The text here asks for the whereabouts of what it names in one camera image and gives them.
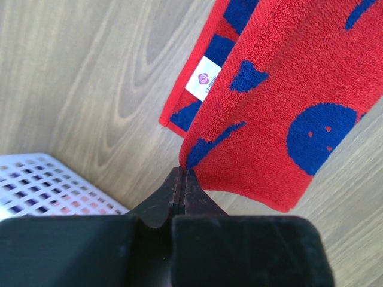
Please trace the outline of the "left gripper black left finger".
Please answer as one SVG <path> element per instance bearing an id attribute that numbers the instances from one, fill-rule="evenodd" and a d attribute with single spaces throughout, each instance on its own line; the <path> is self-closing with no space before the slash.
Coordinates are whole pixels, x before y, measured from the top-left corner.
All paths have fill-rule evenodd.
<path id="1" fill-rule="evenodd" d="M 2 286 L 171 286 L 174 203 L 183 171 L 125 215 L 1 222 Z"/>

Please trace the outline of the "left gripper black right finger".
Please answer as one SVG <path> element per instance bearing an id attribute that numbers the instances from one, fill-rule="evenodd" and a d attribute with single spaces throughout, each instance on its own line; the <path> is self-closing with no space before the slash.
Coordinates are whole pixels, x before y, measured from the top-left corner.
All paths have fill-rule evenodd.
<path id="1" fill-rule="evenodd" d="M 173 286 L 333 286 L 318 230 L 298 216 L 230 216 L 178 169 Z"/>

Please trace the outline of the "teal red-trimmed towel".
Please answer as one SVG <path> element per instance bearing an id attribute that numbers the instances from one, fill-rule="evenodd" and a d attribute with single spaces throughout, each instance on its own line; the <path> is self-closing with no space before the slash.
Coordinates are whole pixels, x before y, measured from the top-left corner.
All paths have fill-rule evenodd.
<path id="1" fill-rule="evenodd" d="M 381 1 L 216 1 L 159 121 L 204 190 L 288 212 L 381 97 Z"/>

